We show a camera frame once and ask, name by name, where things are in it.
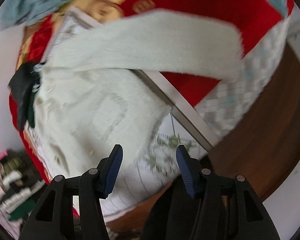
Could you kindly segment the white fluffy sweater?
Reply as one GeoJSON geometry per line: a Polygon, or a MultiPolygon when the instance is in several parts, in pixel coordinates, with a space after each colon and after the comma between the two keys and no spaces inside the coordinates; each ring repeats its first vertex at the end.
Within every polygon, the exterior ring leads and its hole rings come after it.
{"type": "Polygon", "coordinates": [[[78,176],[123,147],[123,167],[147,151],[170,106],[136,74],[233,80],[242,39],[230,23],[155,9],[84,30],[52,51],[33,108],[50,171],[78,176]]]}

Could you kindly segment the dark green striped garment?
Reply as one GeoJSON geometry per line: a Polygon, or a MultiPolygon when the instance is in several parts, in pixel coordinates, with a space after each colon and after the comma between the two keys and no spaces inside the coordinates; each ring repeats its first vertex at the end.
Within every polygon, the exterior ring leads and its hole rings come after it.
{"type": "Polygon", "coordinates": [[[41,78],[41,72],[42,72],[42,68],[43,68],[44,64],[45,64],[44,62],[40,62],[40,63],[34,65],[30,69],[30,74],[33,77],[33,86],[31,89],[30,104],[29,104],[27,120],[28,120],[29,126],[31,128],[35,128],[35,114],[34,114],[33,104],[34,104],[35,96],[40,89],[40,78],[41,78]]]}

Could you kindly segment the clothes rack with hanging clothes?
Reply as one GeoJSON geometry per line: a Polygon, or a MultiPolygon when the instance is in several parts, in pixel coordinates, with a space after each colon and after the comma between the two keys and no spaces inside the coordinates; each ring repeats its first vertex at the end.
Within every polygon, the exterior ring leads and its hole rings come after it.
{"type": "Polygon", "coordinates": [[[0,239],[18,239],[46,189],[26,152],[0,152],[0,239]]]}

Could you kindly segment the white floral grid bedsheet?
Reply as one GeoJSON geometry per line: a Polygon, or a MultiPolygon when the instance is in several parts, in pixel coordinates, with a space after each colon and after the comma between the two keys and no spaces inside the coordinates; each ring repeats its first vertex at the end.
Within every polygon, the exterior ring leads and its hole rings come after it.
{"type": "MultiPolygon", "coordinates": [[[[52,37],[44,53],[44,65],[47,64],[52,51],[61,42],[84,30],[97,28],[100,25],[103,24],[95,22],[92,27],[84,27],[70,20],[69,16],[66,16],[63,20],[53,17],[52,37]]],[[[147,151],[136,156],[128,166],[123,167],[121,164],[114,192],[101,203],[103,214],[107,220],[119,217],[139,203],[151,198],[151,196],[156,194],[171,179],[174,179],[178,175],[179,169],[175,160],[175,148],[178,144],[185,143],[190,149],[190,154],[196,158],[204,155],[204,150],[183,128],[178,128],[176,132],[173,132],[173,128],[176,125],[177,123],[171,116],[170,109],[170,112],[163,118],[157,131],[152,134],[147,151]]],[[[50,171],[50,164],[36,128],[28,127],[25,134],[34,152],[43,163],[47,177],[53,178],[61,174],[50,171]]]]}

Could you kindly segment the black folded garment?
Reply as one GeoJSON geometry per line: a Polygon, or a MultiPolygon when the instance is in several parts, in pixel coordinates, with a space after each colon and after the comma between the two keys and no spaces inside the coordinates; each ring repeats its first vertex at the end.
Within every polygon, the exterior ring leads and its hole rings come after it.
{"type": "Polygon", "coordinates": [[[35,62],[25,62],[20,65],[12,76],[8,86],[12,98],[17,105],[17,129],[23,131],[28,120],[32,90],[40,83],[39,72],[35,70],[35,62]]]}

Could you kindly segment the red floral blanket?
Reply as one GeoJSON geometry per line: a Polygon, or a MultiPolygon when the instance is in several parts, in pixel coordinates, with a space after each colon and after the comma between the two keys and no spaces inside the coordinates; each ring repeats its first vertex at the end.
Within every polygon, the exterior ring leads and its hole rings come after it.
{"type": "MultiPolygon", "coordinates": [[[[293,1],[286,0],[286,2],[288,9],[287,17],[289,17],[293,9],[293,1]]],[[[44,53],[52,37],[53,17],[63,20],[66,16],[69,16],[70,20],[77,22],[81,26],[92,27],[95,22],[106,24],[155,9],[182,12],[233,24],[238,29],[242,39],[241,65],[243,57],[258,44],[261,38],[281,20],[287,18],[283,17],[267,0],[71,0],[61,5],[56,11],[50,13],[45,18],[34,23],[39,24],[39,28],[31,36],[25,37],[21,45],[17,69],[22,63],[28,61],[45,63],[44,53]]],[[[170,105],[171,116],[177,123],[173,128],[173,132],[183,127],[176,121],[172,102],[160,94],[159,89],[154,86],[155,82],[160,82],[162,87],[167,87],[173,92],[173,101],[175,103],[186,103],[187,107],[200,117],[200,121],[208,128],[209,132],[217,138],[217,135],[215,135],[196,111],[195,106],[221,81],[232,82],[238,77],[233,80],[225,80],[214,77],[196,77],[192,74],[171,74],[169,72],[150,70],[139,70],[137,74],[147,85],[154,89],[158,96],[170,105]]],[[[12,94],[10,94],[10,109],[14,125],[17,128],[17,105],[12,98],[12,94]]],[[[39,160],[31,143],[27,139],[25,131],[28,127],[30,126],[27,120],[24,130],[19,131],[20,136],[30,158],[38,168],[40,176],[46,182],[50,182],[52,178],[47,177],[43,163],[39,160]]],[[[194,139],[190,132],[185,128],[183,129],[194,139]]],[[[185,143],[180,144],[184,145],[190,154],[190,149],[185,143]]]]}

